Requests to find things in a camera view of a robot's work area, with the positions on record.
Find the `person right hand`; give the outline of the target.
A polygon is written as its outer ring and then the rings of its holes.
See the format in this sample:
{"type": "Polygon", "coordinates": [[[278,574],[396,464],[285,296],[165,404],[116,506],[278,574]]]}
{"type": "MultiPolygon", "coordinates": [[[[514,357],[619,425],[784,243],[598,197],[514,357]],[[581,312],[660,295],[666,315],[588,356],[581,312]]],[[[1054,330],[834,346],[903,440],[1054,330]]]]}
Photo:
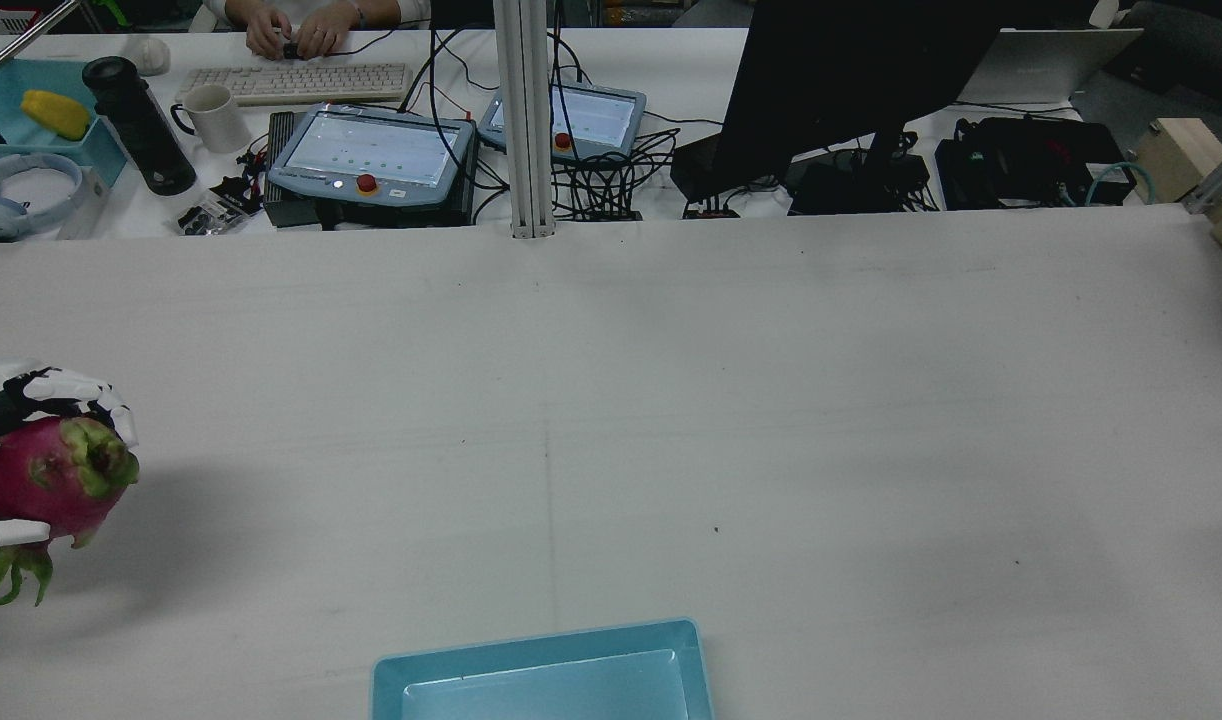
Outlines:
{"type": "Polygon", "coordinates": [[[232,27],[244,31],[246,46],[265,59],[285,57],[284,46],[291,40],[292,23],[277,5],[266,1],[226,1],[224,17],[232,27]]]}

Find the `person left hand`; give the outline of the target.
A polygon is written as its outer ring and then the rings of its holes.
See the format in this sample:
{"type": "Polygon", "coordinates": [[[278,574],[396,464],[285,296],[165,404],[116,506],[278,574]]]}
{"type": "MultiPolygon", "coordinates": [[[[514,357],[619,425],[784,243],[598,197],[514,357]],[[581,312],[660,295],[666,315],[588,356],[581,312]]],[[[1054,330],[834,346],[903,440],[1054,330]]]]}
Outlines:
{"type": "Polygon", "coordinates": [[[327,1],[312,10],[295,29],[296,56],[315,59],[336,53],[352,29],[367,24],[367,13],[356,1],[327,1]]]}

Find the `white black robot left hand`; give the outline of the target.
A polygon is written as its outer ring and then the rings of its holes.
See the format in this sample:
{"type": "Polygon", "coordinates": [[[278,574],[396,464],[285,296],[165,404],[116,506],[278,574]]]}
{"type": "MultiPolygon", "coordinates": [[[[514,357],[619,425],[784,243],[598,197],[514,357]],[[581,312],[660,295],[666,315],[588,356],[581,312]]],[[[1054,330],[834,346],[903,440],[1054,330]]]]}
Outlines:
{"type": "Polygon", "coordinates": [[[84,544],[137,479],[136,445],[111,383],[0,359],[0,546],[84,544]]]}

